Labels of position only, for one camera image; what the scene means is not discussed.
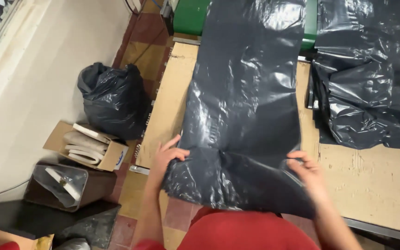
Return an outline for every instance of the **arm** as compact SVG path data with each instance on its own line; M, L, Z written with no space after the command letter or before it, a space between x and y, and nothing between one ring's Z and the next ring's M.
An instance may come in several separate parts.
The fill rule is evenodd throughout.
M161 224L158 198L164 173L168 168L169 162L174 158L184 161L184 158L189 155L188 150L178 148L170 149L170 147L175 145L179 140L180 135L177 135L164 146L161 146L161 143L158 144L153 167L149 171L149 176L147 177L147 182L144 187L140 217L132 239L133 246L143 239L158 241L161 245L164 245L163 226Z
M345 224L329 198L320 165L303 151L295 151L287 156L289 158L301 158L303 161L303 164L300 164L294 159L289 159L287 164L303 181L310 198L316 206L314 227L322 248L362 250L353 232Z

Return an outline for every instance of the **red shirt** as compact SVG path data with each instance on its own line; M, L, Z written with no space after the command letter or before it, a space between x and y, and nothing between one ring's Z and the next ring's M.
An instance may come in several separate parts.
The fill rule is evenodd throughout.
M318 250L319 247L302 230L274 213L201 208L177 249ZM164 250L164 247L157 241L144 239L134 250Z

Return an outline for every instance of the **cardboard box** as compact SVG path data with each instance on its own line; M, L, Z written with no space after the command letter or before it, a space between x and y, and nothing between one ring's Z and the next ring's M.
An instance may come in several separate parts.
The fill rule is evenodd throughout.
M112 135L104 134L92 129L92 131L108 139L109 146L108 150L106 151L106 154L103 157L103 160L101 160L101 162L98 165L91 165L69 157L69 151L64 149L67 143L63 140L64 134L66 134L69 131L77 131L77 130L73 128L72 125L69 125L63 121L59 121L56 127L53 129L52 133L50 134L49 138L47 139L46 143L44 144L43 149L57 151L60 155L90 168L107 170L107 171L114 171L116 169L119 169L121 163L123 163L123 160L126 156L126 152L128 151L128 146L114 141L114 139L117 138Z

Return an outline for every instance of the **hand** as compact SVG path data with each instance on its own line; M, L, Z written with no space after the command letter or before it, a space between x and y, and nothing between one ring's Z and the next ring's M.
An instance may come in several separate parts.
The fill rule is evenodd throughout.
M174 146L181 136L176 135L172 140L168 141L165 145L161 146L161 142L158 143L157 151L154 156L154 163L149 176L147 177L146 186L148 189L159 192L161 189L161 183L163 182L164 173L168 168L168 164L172 159L178 158L180 161L184 161L186 156L189 156L189 150L183 150L178 148L170 147Z
M330 198L325 186L324 175L319 163L308 156L304 151L295 151L286 155L289 158L301 158L303 164L297 160L288 159L287 165L303 181L306 190L314 204L322 205L330 202Z

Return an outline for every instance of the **white wall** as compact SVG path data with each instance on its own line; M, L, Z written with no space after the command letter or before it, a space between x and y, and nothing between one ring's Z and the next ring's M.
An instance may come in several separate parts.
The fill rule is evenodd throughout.
M60 119L84 119L78 74L112 64L129 18L124 0L20 2L0 41L0 191L55 155L42 146ZM21 198L25 186L0 201Z

